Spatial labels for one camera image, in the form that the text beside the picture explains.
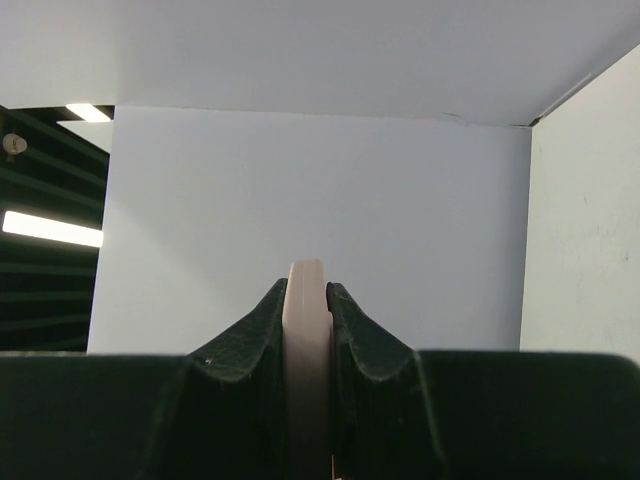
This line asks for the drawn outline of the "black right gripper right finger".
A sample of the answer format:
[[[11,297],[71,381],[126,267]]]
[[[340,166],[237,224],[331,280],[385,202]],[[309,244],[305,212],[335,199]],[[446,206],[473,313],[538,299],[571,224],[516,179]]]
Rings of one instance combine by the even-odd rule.
[[[334,324],[345,479],[635,479],[639,368],[622,356],[414,350],[346,288]]]

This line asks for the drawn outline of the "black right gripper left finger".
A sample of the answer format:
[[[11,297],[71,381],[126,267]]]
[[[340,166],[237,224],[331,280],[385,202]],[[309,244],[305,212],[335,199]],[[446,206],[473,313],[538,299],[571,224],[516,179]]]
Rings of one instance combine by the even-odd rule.
[[[2,477],[283,478],[286,286],[187,355],[3,355]]]

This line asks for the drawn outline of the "pink phone case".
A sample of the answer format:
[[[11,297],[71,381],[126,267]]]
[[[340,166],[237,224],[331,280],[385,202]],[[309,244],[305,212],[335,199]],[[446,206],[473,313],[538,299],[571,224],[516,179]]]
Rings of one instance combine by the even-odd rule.
[[[291,479],[330,479],[332,320],[324,267],[318,259],[292,264],[282,314],[283,372]]]

